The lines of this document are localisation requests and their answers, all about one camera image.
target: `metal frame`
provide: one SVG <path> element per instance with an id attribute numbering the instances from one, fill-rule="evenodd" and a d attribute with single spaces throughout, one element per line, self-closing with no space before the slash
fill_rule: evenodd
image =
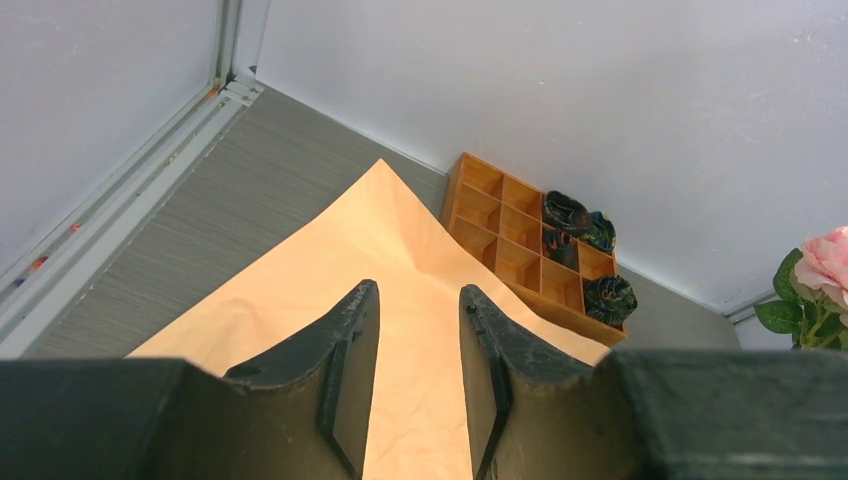
<path id="1" fill-rule="evenodd" d="M 240 0 L 218 0 L 218 35 L 208 84 L 65 218 L 0 275 L 0 358 L 31 352 L 90 288 L 264 89 L 232 77 Z M 68 235 L 71 226 L 82 228 Z M 45 252 L 49 259 L 15 288 Z"/>

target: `wooden shelf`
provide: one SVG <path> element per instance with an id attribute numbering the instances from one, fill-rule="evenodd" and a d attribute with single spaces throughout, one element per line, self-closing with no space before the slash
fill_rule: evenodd
<path id="1" fill-rule="evenodd" d="M 586 315 L 583 281 L 616 275 L 615 255 L 572 239 L 573 268 L 543 254 L 541 191 L 463 154 L 453 167 L 442 224 L 477 260 L 493 271 L 540 317 L 605 345 L 627 338 Z"/>

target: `empty compartment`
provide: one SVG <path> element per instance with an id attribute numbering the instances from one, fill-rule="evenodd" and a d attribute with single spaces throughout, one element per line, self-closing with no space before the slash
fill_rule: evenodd
<path id="1" fill-rule="evenodd" d="M 495 275 L 506 283 L 539 293 L 541 257 L 504 238 L 498 239 Z"/>
<path id="2" fill-rule="evenodd" d="M 497 233 L 500 205 L 494 198 L 462 184 L 456 197 L 456 216 Z"/>
<path id="3" fill-rule="evenodd" d="M 542 259 L 542 296 L 583 313 L 583 282 L 576 272 Z"/>
<path id="4" fill-rule="evenodd" d="M 451 236 L 486 268 L 495 271 L 497 235 L 467 220 L 457 218 Z"/>
<path id="5" fill-rule="evenodd" d="M 560 265 L 565 265 L 577 272 L 579 267 L 578 263 L 578 249 L 577 249 L 577 241 L 575 241 L 570 235 L 566 234 L 569 238 L 568 247 L 562 249 L 564 251 L 553 252 L 553 245 L 548 245 L 545 241 L 545 233 L 546 232 L 555 232 L 556 229 L 547 224 L 542 224 L 542 255 L 545 258 L 550 258 L 551 260 L 559 263 Z"/>
<path id="6" fill-rule="evenodd" d="M 542 253 L 542 224 L 525 213 L 511 207 L 501 207 L 500 231 L 502 237 L 515 242 L 533 253 Z"/>
<path id="7" fill-rule="evenodd" d="M 615 275 L 615 259 L 588 244 L 577 242 L 577 256 L 580 275 L 584 278 L 595 280 L 604 275 Z"/>
<path id="8" fill-rule="evenodd" d="M 503 193 L 503 173 L 482 160 L 466 155 L 463 160 L 462 182 L 500 199 Z"/>
<path id="9" fill-rule="evenodd" d="M 504 177 L 503 202 L 537 220 L 542 219 L 542 192 L 514 178 Z"/>

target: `white backdrop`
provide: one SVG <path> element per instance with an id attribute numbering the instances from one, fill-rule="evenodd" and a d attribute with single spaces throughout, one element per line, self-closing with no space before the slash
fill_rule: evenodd
<path id="1" fill-rule="evenodd" d="M 844 1 L 272 0 L 258 79 L 574 195 L 621 263 L 719 312 L 848 224 Z"/>
<path id="2" fill-rule="evenodd" d="M 0 273 L 203 88 L 216 8 L 0 1 Z"/>

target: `dark bundled item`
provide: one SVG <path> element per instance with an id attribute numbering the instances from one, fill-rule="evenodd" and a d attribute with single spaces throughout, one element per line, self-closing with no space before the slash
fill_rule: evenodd
<path id="1" fill-rule="evenodd" d="M 548 225 L 578 238 L 589 233 L 593 226 L 592 216 L 582 203 L 556 190 L 545 194 L 542 216 Z"/>
<path id="2" fill-rule="evenodd" d="M 612 253 L 615 249 L 615 227 L 606 215 L 592 212 L 592 228 L 580 239 L 604 253 Z"/>
<path id="3" fill-rule="evenodd" d="M 639 306 L 630 282 L 619 275 L 584 280 L 583 298 L 586 315 L 616 328 L 621 327 L 624 320 Z"/>
<path id="4" fill-rule="evenodd" d="M 574 271 L 577 270 L 577 246 L 567 233 L 559 229 L 545 229 L 542 233 L 542 242 L 551 260 Z"/>

